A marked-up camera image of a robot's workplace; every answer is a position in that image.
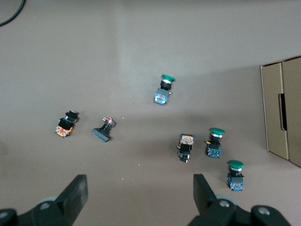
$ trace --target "screw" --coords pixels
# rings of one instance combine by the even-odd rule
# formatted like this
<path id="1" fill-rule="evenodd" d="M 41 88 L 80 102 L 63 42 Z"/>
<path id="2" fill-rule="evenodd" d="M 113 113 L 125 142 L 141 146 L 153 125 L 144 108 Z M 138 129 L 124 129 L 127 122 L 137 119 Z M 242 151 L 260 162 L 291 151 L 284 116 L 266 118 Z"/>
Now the screw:
<path id="1" fill-rule="evenodd" d="M 8 215 L 7 212 L 2 212 L 2 213 L 0 213 L 0 218 L 4 218 L 4 217 L 6 217 L 7 215 Z"/>
<path id="2" fill-rule="evenodd" d="M 50 206 L 49 203 L 48 203 L 48 202 L 45 202 L 45 203 L 43 203 L 43 204 L 40 206 L 40 210 L 45 210 L 45 209 L 47 209 L 49 206 Z"/>
<path id="3" fill-rule="evenodd" d="M 230 206 L 230 204 L 227 201 L 225 201 L 225 200 L 220 201 L 220 205 L 222 207 L 229 207 Z"/>
<path id="4" fill-rule="evenodd" d="M 270 215 L 270 211 L 269 211 L 267 208 L 260 207 L 260 208 L 258 209 L 258 211 L 259 211 L 261 214 L 264 214 L 264 215 Z"/>

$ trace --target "floor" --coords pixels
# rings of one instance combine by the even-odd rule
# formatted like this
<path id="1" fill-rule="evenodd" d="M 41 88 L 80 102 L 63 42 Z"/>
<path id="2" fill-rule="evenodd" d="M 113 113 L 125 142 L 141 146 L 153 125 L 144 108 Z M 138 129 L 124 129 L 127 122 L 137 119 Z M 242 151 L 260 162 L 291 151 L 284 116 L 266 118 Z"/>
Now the floor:
<path id="1" fill-rule="evenodd" d="M 0 0 L 0 21 L 21 0 Z M 198 214 L 193 174 L 250 211 L 278 209 L 299 225 L 301 168 L 268 153 L 260 65 L 300 55 L 301 1 L 31 0 L 0 28 L 0 208 L 19 214 L 87 174 L 80 225 L 184 226 Z M 176 78 L 166 106 L 161 75 Z M 72 135 L 54 133 L 79 112 Z M 117 125 L 103 143 L 91 131 Z M 220 159 L 209 129 L 226 131 Z M 180 162 L 181 133 L 195 136 Z M 245 164 L 245 188 L 226 185 Z"/>

